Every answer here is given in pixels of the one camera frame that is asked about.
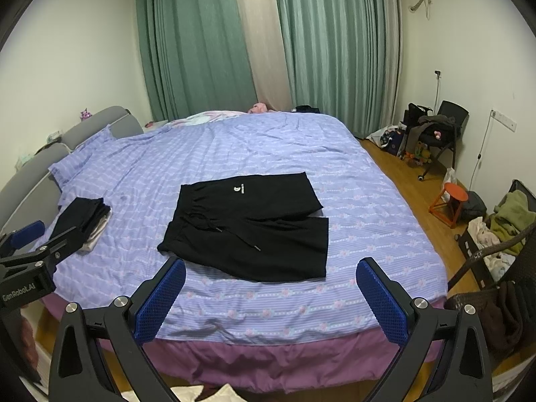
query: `metal screw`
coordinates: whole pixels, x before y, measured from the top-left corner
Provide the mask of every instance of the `metal screw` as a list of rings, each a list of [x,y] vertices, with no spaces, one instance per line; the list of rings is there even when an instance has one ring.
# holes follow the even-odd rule
[[[476,313],[476,310],[475,308],[471,305],[471,304],[467,304],[465,307],[464,307],[464,310],[467,314],[475,314]]]
[[[67,307],[65,307],[65,311],[67,313],[74,313],[76,309],[78,308],[78,304],[76,302],[71,302],[70,304],[67,304]]]
[[[428,301],[421,297],[416,298],[413,303],[417,308],[426,308],[428,306]]]
[[[129,299],[126,296],[118,296],[114,299],[114,305],[116,307],[124,307],[129,303]]]

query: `blue gripper pad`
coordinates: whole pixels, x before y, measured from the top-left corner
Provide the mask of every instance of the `blue gripper pad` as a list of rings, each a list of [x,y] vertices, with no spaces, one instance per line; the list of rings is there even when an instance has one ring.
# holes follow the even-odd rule
[[[136,314],[136,342],[141,345],[156,337],[185,281],[186,266],[182,260],[177,259]]]
[[[26,245],[39,239],[45,234],[45,224],[41,221],[35,221],[30,225],[26,225],[18,231],[15,231],[11,236],[11,246],[15,249],[24,248]]]
[[[404,310],[390,290],[396,284],[398,291],[394,293],[398,296],[401,294],[402,299],[407,300],[407,305],[411,307],[409,295],[400,284],[389,280],[372,258],[365,258],[357,264],[355,279],[376,320],[387,336],[387,340],[404,346],[408,340],[408,328],[410,327],[408,310]]]

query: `green curtain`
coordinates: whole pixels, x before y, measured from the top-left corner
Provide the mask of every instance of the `green curtain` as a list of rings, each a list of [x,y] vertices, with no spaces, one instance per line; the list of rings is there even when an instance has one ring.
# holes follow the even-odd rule
[[[154,119],[257,102],[237,0],[136,0],[136,13]]]
[[[290,91],[358,138],[380,128],[383,0],[278,0]]]

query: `beige curtain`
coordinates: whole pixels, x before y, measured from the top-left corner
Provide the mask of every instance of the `beige curtain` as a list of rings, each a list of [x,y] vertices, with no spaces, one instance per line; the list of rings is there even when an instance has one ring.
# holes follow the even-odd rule
[[[293,108],[276,0],[237,0],[253,82],[260,102]]]
[[[400,0],[383,0],[385,13],[385,92],[381,125],[395,124],[395,107],[402,72],[402,6]]]

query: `plastic bag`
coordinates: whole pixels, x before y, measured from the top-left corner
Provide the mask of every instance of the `plastic bag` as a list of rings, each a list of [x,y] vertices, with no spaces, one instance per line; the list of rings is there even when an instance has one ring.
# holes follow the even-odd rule
[[[443,178],[443,185],[441,186],[442,189],[445,187],[445,183],[454,183],[454,184],[458,183],[458,180],[456,179],[456,171],[454,169],[452,169],[451,167],[449,169],[447,169],[447,173],[445,174],[445,178]],[[450,200],[449,193],[448,192],[443,193],[443,196],[441,197],[441,199],[444,202],[449,202],[449,200]]]
[[[381,143],[380,139],[385,133],[396,130],[396,129],[397,129],[396,125],[389,125],[387,127],[382,128],[381,130],[374,131],[374,133],[369,135],[367,139],[372,141],[375,145],[379,146],[380,148],[385,148],[388,145],[388,143]]]

